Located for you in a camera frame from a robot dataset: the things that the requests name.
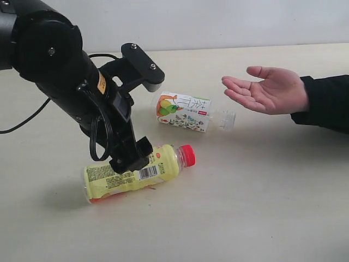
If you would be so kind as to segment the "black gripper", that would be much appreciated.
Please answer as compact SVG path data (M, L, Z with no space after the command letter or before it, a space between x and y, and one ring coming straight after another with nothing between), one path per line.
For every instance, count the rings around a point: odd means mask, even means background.
M136 141L131 121L135 68L125 58L97 67L85 52L50 74L37 87L73 118L90 144L111 147L112 169L122 174L149 164L153 146L146 136Z

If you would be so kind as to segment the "black sleeved forearm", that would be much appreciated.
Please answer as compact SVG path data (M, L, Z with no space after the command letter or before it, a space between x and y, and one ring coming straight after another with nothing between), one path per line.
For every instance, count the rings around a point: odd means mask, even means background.
M348 75L300 79L308 95L308 109L291 114L294 123L348 134Z

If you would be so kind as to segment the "open receiving human hand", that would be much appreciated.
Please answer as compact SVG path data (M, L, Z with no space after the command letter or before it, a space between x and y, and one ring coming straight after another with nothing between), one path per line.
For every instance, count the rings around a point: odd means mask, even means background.
M309 98L300 76L288 69L251 66L246 72L260 81L224 76L224 94L243 107L267 115L308 111Z

